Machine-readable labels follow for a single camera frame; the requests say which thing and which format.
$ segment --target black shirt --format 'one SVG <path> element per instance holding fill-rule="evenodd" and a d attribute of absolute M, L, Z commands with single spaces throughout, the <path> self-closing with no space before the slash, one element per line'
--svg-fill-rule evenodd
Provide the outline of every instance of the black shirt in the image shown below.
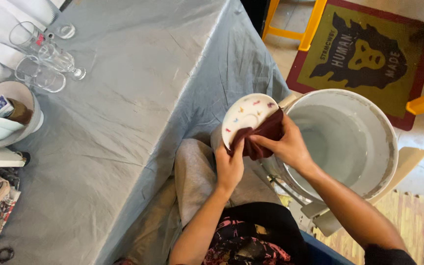
<path fill-rule="evenodd" d="M 416 265 L 403 250 L 365 249 L 367 265 Z M 292 217 L 282 205 L 254 202 L 223 211 L 204 265 L 325 264 L 312 255 Z"/>

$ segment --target maroon cloth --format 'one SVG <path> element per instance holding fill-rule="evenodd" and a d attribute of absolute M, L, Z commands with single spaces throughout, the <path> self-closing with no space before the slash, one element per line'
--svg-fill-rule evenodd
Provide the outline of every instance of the maroon cloth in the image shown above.
<path fill-rule="evenodd" d="M 239 129 L 233 138 L 232 143 L 230 144 L 231 150 L 227 149 L 227 153 L 230 156 L 233 156 L 237 144 L 244 138 L 244 157 L 250 156 L 251 160 L 254 161 L 272 156 L 273 152 L 271 150 L 251 141 L 248 136 L 257 134 L 274 141 L 281 140 L 281 138 L 284 136 L 284 132 L 282 130 L 283 117 L 284 112 L 282 112 L 281 108 L 279 108 L 255 130 L 253 130 L 251 127 Z"/>

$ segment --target rug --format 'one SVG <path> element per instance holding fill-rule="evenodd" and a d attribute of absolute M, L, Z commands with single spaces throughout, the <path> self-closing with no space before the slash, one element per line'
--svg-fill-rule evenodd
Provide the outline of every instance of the rug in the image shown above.
<path fill-rule="evenodd" d="M 424 197 L 395 190 L 384 196 L 375 207 L 389 219 L 402 235 L 410 256 L 419 265 L 424 264 Z M 325 237 L 313 229 L 316 239 L 355 263 L 364 264 L 364 250 L 343 228 Z"/>
<path fill-rule="evenodd" d="M 328 0 L 308 52 L 299 51 L 287 77 L 308 93 L 339 88 L 374 102 L 392 125 L 409 131 L 405 110 L 424 83 L 424 43 L 409 41 L 423 22 L 343 0 Z"/>

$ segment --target hand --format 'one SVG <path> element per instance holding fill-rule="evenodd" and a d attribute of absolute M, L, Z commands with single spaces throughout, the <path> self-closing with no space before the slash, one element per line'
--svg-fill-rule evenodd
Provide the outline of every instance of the hand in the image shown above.
<path fill-rule="evenodd" d="M 282 125 L 284 136 L 279 141 L 273 141 L 260 135 L 251 135 L 250 139 L 273 151 L 278 158 L 302 173 L 315 163 L 303 142 L 299 128 L 286 114 L 282 118 Z"/>
<path fill-rule="evenodd" d="M 233 157 L 227 154 L 225 144 L 220 142 L 219 148 L 215 150 L 215 160 L 217 162 L 217 187 L 229 195 L 243 177 L 243 148 L 244 139 L 238 143 Z"/>

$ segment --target water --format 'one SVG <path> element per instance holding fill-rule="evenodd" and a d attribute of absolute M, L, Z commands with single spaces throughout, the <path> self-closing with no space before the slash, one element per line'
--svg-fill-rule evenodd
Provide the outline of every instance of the water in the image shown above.
<path fill-rule="evenodd" d="M 327 106 L 302 106 L 290 112 L 301 130 L 312 159 L 330 176 L 350 187 L 361 176 L 367 160 L 367 141 L 352 117 Z M 305 190 L 315 190 L 296 171 L 294 179 Z"/>

